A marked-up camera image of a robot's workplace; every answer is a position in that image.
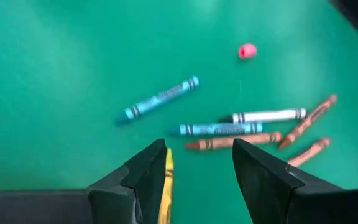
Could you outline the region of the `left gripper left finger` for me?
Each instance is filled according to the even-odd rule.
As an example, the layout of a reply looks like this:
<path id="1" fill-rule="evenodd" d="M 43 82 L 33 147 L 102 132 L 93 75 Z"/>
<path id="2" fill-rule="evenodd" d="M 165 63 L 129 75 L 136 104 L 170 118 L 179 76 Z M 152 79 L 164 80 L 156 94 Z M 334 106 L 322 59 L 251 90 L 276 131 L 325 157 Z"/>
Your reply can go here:
<path id="1" fill-rule="evenodd" d="M 0 223 L 157 223 L 166 156 L 157 139 L 84 189 L 0 191 Z"/>

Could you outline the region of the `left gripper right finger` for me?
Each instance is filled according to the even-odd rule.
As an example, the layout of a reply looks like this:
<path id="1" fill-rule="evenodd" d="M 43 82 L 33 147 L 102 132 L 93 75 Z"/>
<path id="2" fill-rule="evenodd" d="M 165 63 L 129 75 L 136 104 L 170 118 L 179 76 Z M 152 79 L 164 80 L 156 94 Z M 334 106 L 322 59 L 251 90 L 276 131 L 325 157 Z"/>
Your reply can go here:
<path id="1" fill-rule="evenodd" d="M 235 139 L 236 179 L 254 223 L 358 223 L 358 189 L 345 190 Z"/>

